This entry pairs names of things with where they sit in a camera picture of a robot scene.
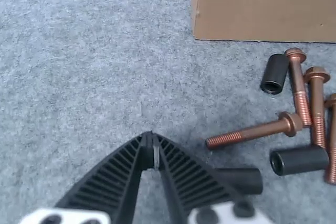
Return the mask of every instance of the gray carpet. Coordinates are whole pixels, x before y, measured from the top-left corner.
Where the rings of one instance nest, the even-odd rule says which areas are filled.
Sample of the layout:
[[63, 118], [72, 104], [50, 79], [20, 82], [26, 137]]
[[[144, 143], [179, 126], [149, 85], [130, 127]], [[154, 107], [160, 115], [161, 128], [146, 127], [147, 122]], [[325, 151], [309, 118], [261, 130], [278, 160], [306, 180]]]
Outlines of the gray carpet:
[[[334, 74], [336, 45], [196, 41], [190, 23], [190, 0], [0, 0], [0, 223], [53, 206], [148, 130], [213, 167], [260, 168], [264, 192], [249, 198], [275, 223], [334, 223], [322, 171], [278, 177], [268, 163], [272, 148], [308, 144], [308, 129], [213, 152], [202, 139], [293, 112], [288, 80], [278, 96], [259, 89], [268, 57], [298, 46], [304, 70]], [[332, 78], [325, 94], [335, 91]], [[134, 223], [170, 223], [154, 172]]]

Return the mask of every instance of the brown cardboard box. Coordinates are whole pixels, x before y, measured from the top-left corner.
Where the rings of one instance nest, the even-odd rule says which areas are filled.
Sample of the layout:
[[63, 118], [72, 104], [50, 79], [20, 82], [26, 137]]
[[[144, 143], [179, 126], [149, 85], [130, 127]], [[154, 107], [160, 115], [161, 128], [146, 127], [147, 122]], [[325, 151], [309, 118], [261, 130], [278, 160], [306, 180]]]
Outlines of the brown cardboard box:
[[196, 39], [336, 42], [336, 0], [192, 0]]

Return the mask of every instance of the copper bolt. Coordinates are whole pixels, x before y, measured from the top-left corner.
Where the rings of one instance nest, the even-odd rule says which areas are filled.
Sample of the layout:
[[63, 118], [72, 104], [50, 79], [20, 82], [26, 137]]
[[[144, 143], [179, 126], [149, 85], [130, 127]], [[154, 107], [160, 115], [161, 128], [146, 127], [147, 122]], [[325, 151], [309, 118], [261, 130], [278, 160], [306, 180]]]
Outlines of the copper bolt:
[[311, 67], [304, 74], [305, 82], [310, 84], [310, 105], [313, 121], [313, 144], [325, 148], [326, 127], [324, 122], [323, 84], [330, 80], [330, 75], [323, 67]]
[[326, 181], [336, 185], [336, 93], [332, 94], [325, 102], [325, 107], [332, 109], [330, 127], [329, 169]]
[[311, 126], [311, 117], [301, 69], [301, 63], [306, 60], [306, 54], [299, 48], [290, 48], [286, 50], [285, 55], [289, 59], [295, 108], [299, 116], [302, 118], [303, 127], [309, 127]]
[[219, 146], [235, 144], [247, 140], [256, 139], [263, 136], [269, 136], [284, 132], [287, 136], [295, 136], [297, 131], [302, 130], [302, 119], [298, 114], [289, 114], [281, 112], [279, 120], [249, 127], [236, 132], [229, 132], [219, 136], [213, 136], [205, 141], [208, 149], [215, 149]]

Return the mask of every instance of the bolt thread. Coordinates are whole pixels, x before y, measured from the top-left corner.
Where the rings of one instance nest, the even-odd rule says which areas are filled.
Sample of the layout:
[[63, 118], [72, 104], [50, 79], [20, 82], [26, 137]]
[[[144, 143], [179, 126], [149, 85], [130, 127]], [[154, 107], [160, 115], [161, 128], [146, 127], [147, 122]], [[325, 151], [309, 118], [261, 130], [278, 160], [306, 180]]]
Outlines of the bolt thread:
[[243, 141], [240, 131], [230, 132], [219, 136], [209, 137], [205, 143], [209, 149], [214, 149], [219, 146], [234, 144]]
[[328, 183], [336, 184], [336, 147], [330, 149], [329, 160], [329, 170], [326, 180]]
[[320, 116], [313, 117], [313, 143], [319, 147], [325, 148], [326, 127], [324, 118]]
[[301, 91], [295, 93], [294, 100], [297, 113], [299, 114], [299, 116], [303, 121], [303, 126], [304, 127], [311, 126], [311, 117], [306, 92]]

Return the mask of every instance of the bolt head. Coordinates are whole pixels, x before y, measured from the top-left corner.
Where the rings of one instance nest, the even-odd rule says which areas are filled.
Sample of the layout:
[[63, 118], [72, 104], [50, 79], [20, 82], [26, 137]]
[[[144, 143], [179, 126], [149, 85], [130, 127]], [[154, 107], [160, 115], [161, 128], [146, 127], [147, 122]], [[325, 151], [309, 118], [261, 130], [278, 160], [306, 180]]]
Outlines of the bolt head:
[[298, 57], [300, 59], [300, 63], [303, 63], [307, 58], [306, 54], [297, 47], [287, 49], [285, 51], [285, 55], [288, 57], [289, 61], [295, 57]]
[[326, 108], [330, 108], [331, 106], [333, 106], [334, 104], [336, 104], [336, 93], [331, 94], [329, 96], [329, 98], [325, 101], [324, 106]]
[[296, 135], [297, 131], [301, 131], [303, 129], [303, 121], [298, 114], [290, 114], [288, 112], [281, 112], [279, 115], [279, 119], [285, 119], [289, 122], [290, 129], [284, 132], [287, 136], [293, 137]]
[[325, 68], [323, 67], [311, 67], [307, 69], [306, 73], [304, 74], [305, 82], [309, 82], [311, 78], [320, 77], [323, 80], [323, 83], [326, 83], [330, 80], [330, 74], [327, 73]]

